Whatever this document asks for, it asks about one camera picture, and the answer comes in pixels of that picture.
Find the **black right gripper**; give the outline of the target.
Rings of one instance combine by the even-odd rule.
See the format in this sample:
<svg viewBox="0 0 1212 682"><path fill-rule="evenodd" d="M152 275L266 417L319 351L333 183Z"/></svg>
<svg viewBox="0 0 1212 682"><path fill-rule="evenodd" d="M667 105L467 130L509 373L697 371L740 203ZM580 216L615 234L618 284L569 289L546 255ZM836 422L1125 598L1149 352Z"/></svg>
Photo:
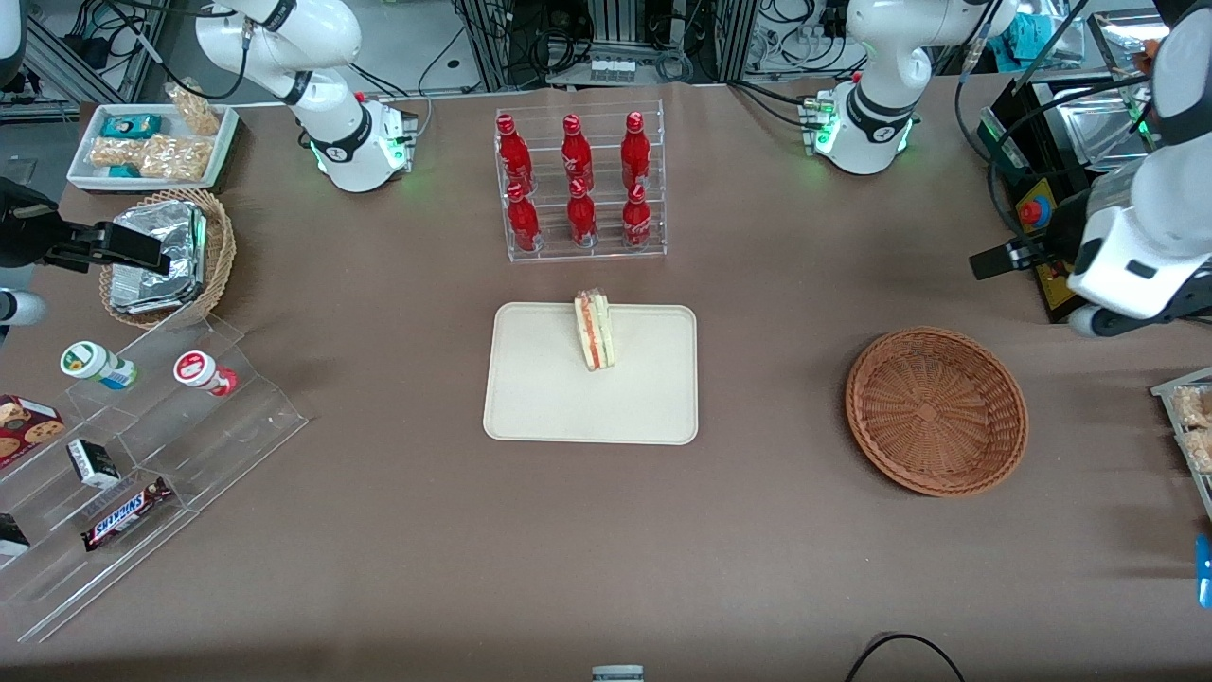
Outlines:
<svg viewBox="0 0 1212 682"><path fill-rule="evenodd" d="M39 191L1 178L1 267L15 269L42 260L72 273L88 273L90 267L135 267L168 276L170 259L162 256L160 239L147 236L116 222L91 225L67 224L65 239L57 243L61 229L58 206ZM128 256L158 256L138 260Z"/></svg>

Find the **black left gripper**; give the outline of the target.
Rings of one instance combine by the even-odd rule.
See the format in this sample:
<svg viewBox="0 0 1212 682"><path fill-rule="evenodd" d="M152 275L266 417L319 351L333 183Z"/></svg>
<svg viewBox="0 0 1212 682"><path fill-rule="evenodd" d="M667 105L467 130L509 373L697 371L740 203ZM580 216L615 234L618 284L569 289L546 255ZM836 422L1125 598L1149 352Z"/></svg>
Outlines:
<svg viewBox="0 0 1212 682"><path fill-rule="evenodd" d="M1077 262L1091 190L1086 188L1071 194L1059 204L1044 204L1050 213L1044 225L1042 245L1030 237L1016 237L1006 242L1006 246L995 246L970 256L974 280L1000 277L1021 268L1034 267L1048 267L1052 275L1065 275L1065 264Z"/></svg>

